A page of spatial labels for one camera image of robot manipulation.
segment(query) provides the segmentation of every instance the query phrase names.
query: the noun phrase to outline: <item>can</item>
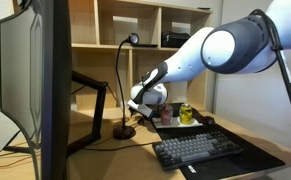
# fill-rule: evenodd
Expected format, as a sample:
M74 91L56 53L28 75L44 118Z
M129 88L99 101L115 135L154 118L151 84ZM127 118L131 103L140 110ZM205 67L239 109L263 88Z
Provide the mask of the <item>can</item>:
M181 124L192 124L193 111L189 104L182 104L179 109Z
M173 107L170 104L163 104L161 106L161 124L171 125L173 120Z

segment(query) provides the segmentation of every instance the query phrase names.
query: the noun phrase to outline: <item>black desk lamp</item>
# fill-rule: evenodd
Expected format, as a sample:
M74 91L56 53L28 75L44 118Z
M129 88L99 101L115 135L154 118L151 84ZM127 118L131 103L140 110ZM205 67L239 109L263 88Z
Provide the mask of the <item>black desk lamp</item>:
M133 136L135 136L136 131L133 127L131 126L126 126L126 116L125 116L125 103L124 103L124 96L123 96L123 90L122 90L122 85L121 85L121 80L119 78L118 74L118 59L119 59L119 53L121 50L121 47L124 43L130 43L132 45L138 44L139 42L139 37L136 33L131 33L127 39L121 42L121 44L118 47L118 52L116 56L116 75L117 75L117 80L119 83L119 88L121 91L121 97L122 97L122 102L123 102L123 119L122 119L122 125L115 126L113 129L113 137L115 139L130 139Z

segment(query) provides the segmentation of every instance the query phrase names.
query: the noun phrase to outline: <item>lamp base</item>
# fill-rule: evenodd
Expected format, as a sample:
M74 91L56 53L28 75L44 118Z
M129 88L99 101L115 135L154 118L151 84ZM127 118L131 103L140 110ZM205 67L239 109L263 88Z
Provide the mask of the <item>lamp base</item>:
M123 129L123 126L116 126L113 129L113 137L119 140L130 139L134 137L135 134L136 131L131 126L125 126L125 129Z

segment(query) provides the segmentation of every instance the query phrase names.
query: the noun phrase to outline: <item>wooden shelf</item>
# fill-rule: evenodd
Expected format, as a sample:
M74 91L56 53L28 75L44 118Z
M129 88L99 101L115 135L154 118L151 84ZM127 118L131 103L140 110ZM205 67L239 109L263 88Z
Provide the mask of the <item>wooden shelf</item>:
M106 95L105 108L115 108L120 99L115 60L118 45L134 32L142 44L156 48L132 47L124 44L119 56L119 74L125 102L130 89L147 71L171 57L177 48L161 47L164 30L186 31L193 35L210 24L211 11L132 0L69 0L72 27L74 69L98 81L107 81L113 92ZM73 84L73 91L80 86ZM184 100L197 109L211 110L214 75L204 72L192 81L167 84L172 93L169 102ZM94 107L96 91L83 89L73 103L78 110Z

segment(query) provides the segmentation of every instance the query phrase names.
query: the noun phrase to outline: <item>green can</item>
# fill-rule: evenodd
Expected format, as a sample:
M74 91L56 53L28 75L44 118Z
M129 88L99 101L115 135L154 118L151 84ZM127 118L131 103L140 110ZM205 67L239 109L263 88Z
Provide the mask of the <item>green can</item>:
M182 124L192 124L192 107L189 104L182 104L179 109L179 117Z

